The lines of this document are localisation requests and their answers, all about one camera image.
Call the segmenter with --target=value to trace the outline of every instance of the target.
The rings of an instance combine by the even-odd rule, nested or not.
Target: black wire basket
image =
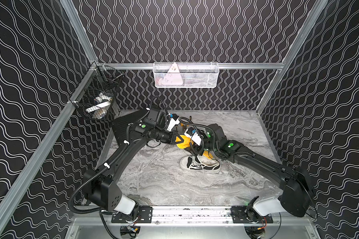
[[[82,91],[80,101],[74,103],[79,115],[85,120],[113,120],[115,88],[120,86],[123,77],[122,72],[112,78],[93,75],[91,82]]]

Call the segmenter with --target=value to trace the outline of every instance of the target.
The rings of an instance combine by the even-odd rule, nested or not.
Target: black mounting plate
[[[246,206],[232,206],[231,207],[231,218],[233,218],[233,223],[251,223],[249,220],[247,220],[247,214],[244,212],[246,210]],[[265,220],[264,218],[266,218],[266,221],[268,224],[273,223],[272,217],[267,215],[262,217],[262,222],[258,222],[258,223],[263,223],[265,224]]]
[[[153,212],[152,207],[139,206],[137,215],[140,217],[140,219],[137,221],[137,223],[151,223],[152,212]],[[130,221],[130,217],[128,217],[128,215],[125,215],[123,213],[113,214],[111,220],[112,223],[129,223],[128,221]]]

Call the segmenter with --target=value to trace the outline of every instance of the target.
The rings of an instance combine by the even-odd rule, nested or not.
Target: gray marble surface
[[[120,116],[130,113],[122,111]],[[251,150],[275,161],[255,112],[170,111],[192,116],[204,125],[217,123],[228,139],[242,142]],[[108,157],[118,148],[114,139]],[[175,145],[145,146],[122,174],[118,186],[141,205],[246,205],[255,196],[274,193],[278,188],[263,176],[240,165],[220,162],[218,174],[185,171],[179,161],[190,153]]]

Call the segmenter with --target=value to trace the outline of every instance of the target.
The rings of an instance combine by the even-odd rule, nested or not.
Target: red wire
[[[263,229],[263,228],[265,228],[265,227],[267,227],[267,220],[266,220],[266,218],[264,217],[264,221],[266,222],[266,224],[264,225],[264,227],[259,227],[258,228],[258,230],[260,230],[260,229]]]

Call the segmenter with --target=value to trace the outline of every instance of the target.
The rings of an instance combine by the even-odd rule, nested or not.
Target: black panel
[[[359,238],[359,0],[331,0],[262,114],[309,171],[321,238]]]
[[[110,121],[84,121],[74,112],[1,238],[65,237],[72,220],[68,199],[84,173],[96,167],[110,127]],[[80,204],[83,197],[75,203]]]
[[[221,70],[215,88],[156,88],[151,71],[131,70],[117,89],[116,102],[121,109],[143,109],[158,95],[168,109],[255,110],[275,72]]]
[[[314,0],[73,2],[101,62],[281,62]]]
[[[0,202],[89,65],[60,1],[0,1]]]

